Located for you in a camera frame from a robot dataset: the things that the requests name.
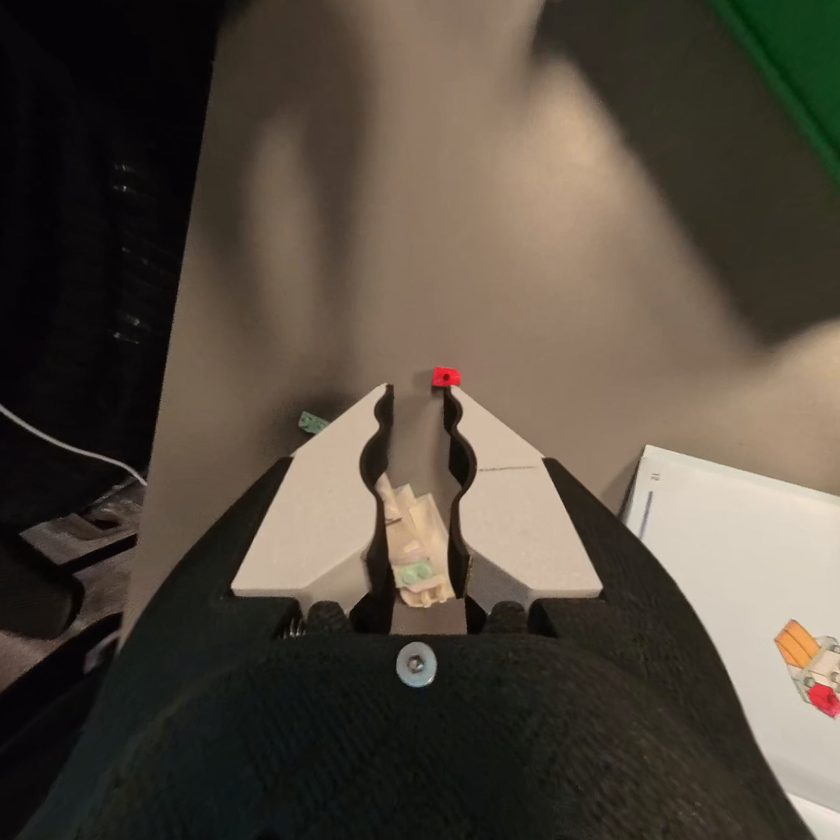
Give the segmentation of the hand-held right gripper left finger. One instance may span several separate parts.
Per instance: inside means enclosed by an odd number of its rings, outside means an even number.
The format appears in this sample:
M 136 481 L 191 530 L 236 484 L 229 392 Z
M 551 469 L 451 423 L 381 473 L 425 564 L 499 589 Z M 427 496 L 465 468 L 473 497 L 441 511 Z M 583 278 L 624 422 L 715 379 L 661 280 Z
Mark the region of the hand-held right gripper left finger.
M 232 582 L 240 597 L 288 597 L 303 612 L 336 602 L 390 607 L 394 578 L 384 503 L 394 388 L 381 384 L 290 457 L 276 495 Z

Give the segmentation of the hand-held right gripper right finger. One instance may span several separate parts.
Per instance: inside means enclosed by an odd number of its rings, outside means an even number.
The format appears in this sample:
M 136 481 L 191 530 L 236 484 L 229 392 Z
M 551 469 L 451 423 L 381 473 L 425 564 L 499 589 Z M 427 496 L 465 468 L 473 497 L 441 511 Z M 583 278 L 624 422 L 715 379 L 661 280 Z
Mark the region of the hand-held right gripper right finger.
M 489 615 L 514 602 L 592 599 L 602 581 L 543 454 L 456 385 L 444 389 L 448 468 L 459 484 L 448 571 L 458 598 Z

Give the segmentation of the white sloped lego assembly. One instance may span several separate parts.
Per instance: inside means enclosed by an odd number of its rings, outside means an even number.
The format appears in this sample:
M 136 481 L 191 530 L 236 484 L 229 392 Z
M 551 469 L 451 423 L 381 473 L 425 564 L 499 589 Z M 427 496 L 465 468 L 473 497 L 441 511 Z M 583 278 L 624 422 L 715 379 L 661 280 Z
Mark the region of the white sloped lego assembly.
M 387 474 L 375 488 L 384 505 L 388 559 L 402 601 L 412 608 L 428 608 L 454 600 L 448 531 L 434 496 L 416 496 L 409 484 L 394 487 Z

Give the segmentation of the lego instruction booklet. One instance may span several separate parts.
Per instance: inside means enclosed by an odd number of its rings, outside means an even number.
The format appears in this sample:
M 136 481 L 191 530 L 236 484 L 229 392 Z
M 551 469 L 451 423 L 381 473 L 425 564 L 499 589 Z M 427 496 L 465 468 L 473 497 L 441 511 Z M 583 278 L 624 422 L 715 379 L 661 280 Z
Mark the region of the lego instruction booklet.
M 796 810 L 838 838 L 838 496 L 647 445 L 623 520 L 698 614 Z

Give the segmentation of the green plastic bin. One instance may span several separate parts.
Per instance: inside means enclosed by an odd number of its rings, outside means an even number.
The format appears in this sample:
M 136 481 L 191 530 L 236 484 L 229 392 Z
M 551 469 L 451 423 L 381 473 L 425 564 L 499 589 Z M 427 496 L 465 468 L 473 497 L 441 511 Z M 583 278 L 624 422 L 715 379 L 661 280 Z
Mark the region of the green plastic bin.
M 839 2 L 709 4 L 839 182 Z

